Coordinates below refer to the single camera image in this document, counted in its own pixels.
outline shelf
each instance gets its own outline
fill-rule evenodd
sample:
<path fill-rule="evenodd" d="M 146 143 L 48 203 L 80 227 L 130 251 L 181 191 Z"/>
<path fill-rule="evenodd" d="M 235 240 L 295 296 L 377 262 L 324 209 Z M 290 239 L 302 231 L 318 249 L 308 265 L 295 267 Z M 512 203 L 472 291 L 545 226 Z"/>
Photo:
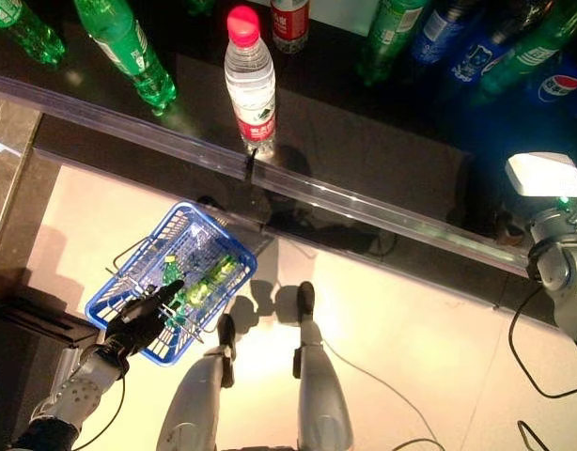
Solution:
<path fill-rule="evenodd" d="M 238 136 L 222 67 L 225 17 L 237 3 L 218 2 L 211 17 L 190 18 L 180 2 L 165 8 L 133 2 L 149 42 L 178 87 L 177 101 L 162 117 L 151 114 L 88 38 L 72 2 L 58 0 L 32 7 L 66 41 L 66 59 L 58 70 L 48 70 L 0 33 L 0 96 L 245 180 L 256 198 L 265 197 L 263 191 L 276 192 L 524 274 L 525 246 L 498 246 L 478 233 L 491 235 L 493 209 L 507 200 L 503 163 L 508 153 L 528 151 L 524 143 L 532 143 L 533 149 L 549 143 L 548 149 L 564 150 L 575 159 L 576 125 L 558 119 L 564 125 L 554 126 L 557 132 L 541 127 L 532 139 L 511 127 L 511 115 L 520 114 L 520 108 L 512 113 L 494 105 L 472 115 L 453 105 L 432 106 L 425 98 L 429 88 L 395 83 L 365 88 L 353 69 L 364 38 L 312 21 L 300 54 L 280 54 L 270 45 L 278 86 L 276 150 L 272 158 L 253 160 Z M 262 37 L 271 44 L 265 20 L 270 11 L 254 8 L 262 20 Z M 542 114 L 542 120 L 550 119 Z M 537 128 L 537 115 L 526 115 L 522 122 Z M 82 160 L 78 152 L 94 151 L 83 143 L 73 158 Z M 119 165 L 102 152 L 90 158 L 107 161 L 108 172 Z M 157 166 L 156 154 L 150 158 L 143 162 L 127 156 L 123 161 Z M 178 171 L 165 177 L 181 182 Z M 173 190 L 171 183 L 167 186 Z M 237 193 L 244 189 L 241 185 Z"/>
<path fill-rule="evenodd" d="M 536 283 L 526 277 L 447 252 L 435 244 L 398 236 L 344 214 L 265 190 L 247 180 L 234 179 L 56 117 L 43 115 L 33 147 L 40 156 L 213 207 L 213 215 L 221 216 L 234 234 L 242 228 L 264 237 L 305 242 L 510 309 L 516 309 L 520 299 L 536 288 Z M 142 164 L 133 164 L 135 160 Z M 412 224 L 413 213 L 404 211 L 404 220 Z M 444 224 L 435 223 L 445 228 Z M 232 228 L 234 224 L 242 227 Z M 409 230 L 404 228 L 405 233 L 409 234 Z M 257 253 L 252 245 L 253 233 L 236 236 Z M 554 324 L 553 310 L 554 303 L 542 293 L 524 314 Z"/>

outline wire basket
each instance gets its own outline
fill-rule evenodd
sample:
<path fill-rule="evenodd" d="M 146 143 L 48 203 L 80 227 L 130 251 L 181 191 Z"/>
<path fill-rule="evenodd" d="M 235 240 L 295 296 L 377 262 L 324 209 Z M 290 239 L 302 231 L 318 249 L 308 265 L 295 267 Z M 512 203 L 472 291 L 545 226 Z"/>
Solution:
<path fill-rule="evenodd" d="M 136 248 L 128 261 L 117 267 L 117 260 Z M 189 202 L 180 202 L 167 213 L 155 230 L 114 260 L 113 277 L 87 303 L 86 315 L 102 329 L 130 299 L 163 284 L 165 257 L 173 255 L 189 289 L 219 262 L 231 256 L 236 262 L 223 281 L 212 285 L 198 307 L 185 304 L 181 320 L 178 311 L 161 307 L 165 328 L 142 353 L 158 365 L 173 365 L 196 339 L 215 314 L 257 269 L 253 254 L 231 237 L 210 216 Z"/>

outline red label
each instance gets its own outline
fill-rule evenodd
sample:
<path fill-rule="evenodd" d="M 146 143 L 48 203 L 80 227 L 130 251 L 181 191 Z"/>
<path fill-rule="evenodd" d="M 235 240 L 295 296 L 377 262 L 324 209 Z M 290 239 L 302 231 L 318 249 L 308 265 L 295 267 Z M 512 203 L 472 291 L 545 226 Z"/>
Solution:
<path fill-rule="evenodd" d="M 246 122 L 236 118 L 239 123 L 239 130 L 241 135 L 244 136 L 249 141 L 263 141 L 272 136 L 274 128 L 276 126 L 276 113 L 272 114 L 272 117 L 268 119 L 267 122 L 259 125 L 250 125 Z"/>
<path fill-rule="evenodd" d="M 272 4 L 273 31 L 284 40 L 298 39 L 309 26 L 309 2 L 294 11 L 281 11 Z"/>

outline bottle label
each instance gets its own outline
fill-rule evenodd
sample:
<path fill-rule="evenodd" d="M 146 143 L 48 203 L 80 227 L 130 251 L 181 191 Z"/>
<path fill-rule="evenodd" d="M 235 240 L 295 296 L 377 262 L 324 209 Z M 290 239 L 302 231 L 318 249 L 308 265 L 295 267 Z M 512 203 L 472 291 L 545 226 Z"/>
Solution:
<path fill-rule="evenodd" d="M 415 25 L 422 7 L 414 9 L 400 8 L 397 2 L 382 1 L 370 34 L 383 44 L 393 42 L 397 34 L 407 33 Z"/>
<path fill-rule="evenodd" d="M 413 42 L 412 55 L 422 64 L 434 64 L 449 49 L 453 39 L 461 33 L 466 24 L 449 22 L 434 10 L 427 23 Z"/>
<path fill-rule="evenodd" d="M 462 83 L 476 83 L 488 71 L 507 48 L 496 45 L 483 33 L 472 39 L 464 53 L 454 58 L 449 70 L 452 77 Z"/>
<path fill-rule="evenodd" d="M 263 141 L 272 136 L 276 127 L 276 99 L 272 97 L 255 108 L 239 106 L 233 102 L 234 114 L 241 135 L 249 141 Z"/>
<path fill-rule="evenodd" d="M 577 89 L 577 78 L 568 75 L 553 75 L 546 78 L 538 88 L 539 101 L 552 103 L 568 96 Z"/>
<path fill-rule="evenodd" d="M 554 58 L 554 64 L 527 83 L 526 91 L 533 103 L 553 103 L 577 89 L 577 64 L 566 54 Z"/>
<path fill-rule="evenodd" d="M 518 59 L 525 66 L 538 66 L 557 51 L 558 49 L 554 50 L 546 49 L 545 47 L 536 47 L 522 54 L 517 54 L 516 59 Z"/>
<path fill-rule="evenodd" d="M 94 39 L 102 48 L 109 59 L 124 73 L 138 75 L 147 68 L 147 37 L 138 21 L 126 36 L 116 42 L 102 42 Z"/>
<path fill-rule="evenodd" d="M 273 32 L 283 40 L 301 38 L 309 27 L 309 1 L 272 1 Z"/>
<path fill-rule="evenodd" d="M 0 28 L 7 28 L 16 23 L 22 8 L 21 0 L 0 0 Z"/>

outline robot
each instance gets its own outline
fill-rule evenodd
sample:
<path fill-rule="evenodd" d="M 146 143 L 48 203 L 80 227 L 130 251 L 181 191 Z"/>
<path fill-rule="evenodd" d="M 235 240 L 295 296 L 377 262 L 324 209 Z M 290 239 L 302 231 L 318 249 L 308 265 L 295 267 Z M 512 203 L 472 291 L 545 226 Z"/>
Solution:
<path fill-rule="evenodd" d="M 129 370 L 127 358 L 147 347 L 164 328 L 159 306 L 171 303 L 183 286 L 177 280 L 128 302 L 109 323 L 102 345 L 85 350 L 78 368 L 35 409 L 27 431 L 12 445 L 17 451 L 71 451 L 83 422 L 101 396 Z M 314 321 L 315 292 L 303 282 L 297 292 L 301 344 L 293 357 L 299 393 L 299 451 L 349 451 L 353 432 L 347 404 Z M 205 352 L 186 373 L 169 406 L 157 451 L 215 451 L 222 388 L 234 383 L 235 327 L 223 314 L 219 346 Z M 259 451 L 271 448 L 257 448 Z"/>
<path fill-rule="evenodd" d="M 566 155 L 515 155 L 508 160 L 506 172 L 520 195 L 577 199 L 577 169 Z M 560 205 L 540 211 L 528 228 L 535 242 L 529 253 L 529 276 L 542 283 L 554 301 L 556 324 L 577 344 L 577 200 L 563 199 Z M 178 280 L 128 302 L 109 323 L 104 343 L 87 349 L 71 376 L 37 406 L 27 431 L 12 449 L 70 451 L 101 396 L 128 372 L 127 357 L 148 346 L 163 329 L 159 307 L 170 303 L 182 286 Z M 297 296 L 301 344 L 293 357 L 293 375 L 301 380 L 298 449 L 349 451 L 353 449 L 351 421 L 313 319 L 314 305 L 314 288 L 304 282 Z M 234 383 L 235 329 L 230 315 L 221 316 L 218 336 L 219 346 L 207 351 L 180 383 L 161 429 L 158 451 L 215 451 L 220 391 Z"/>

